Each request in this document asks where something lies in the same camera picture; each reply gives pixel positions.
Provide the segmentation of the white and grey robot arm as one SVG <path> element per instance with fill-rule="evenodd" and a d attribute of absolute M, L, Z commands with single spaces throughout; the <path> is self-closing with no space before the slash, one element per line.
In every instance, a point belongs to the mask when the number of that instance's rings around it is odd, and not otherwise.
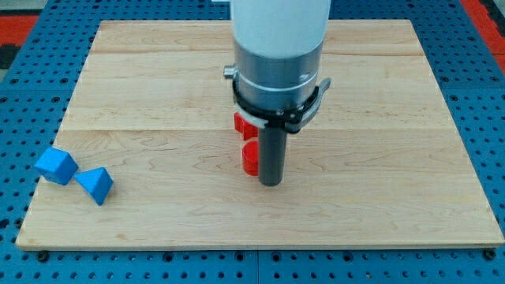
<path fill-rule="evenodd" d="M 230 2 L 238 105 L 292 110 L 311 97 L 330 9 L 330 0 Z"/>

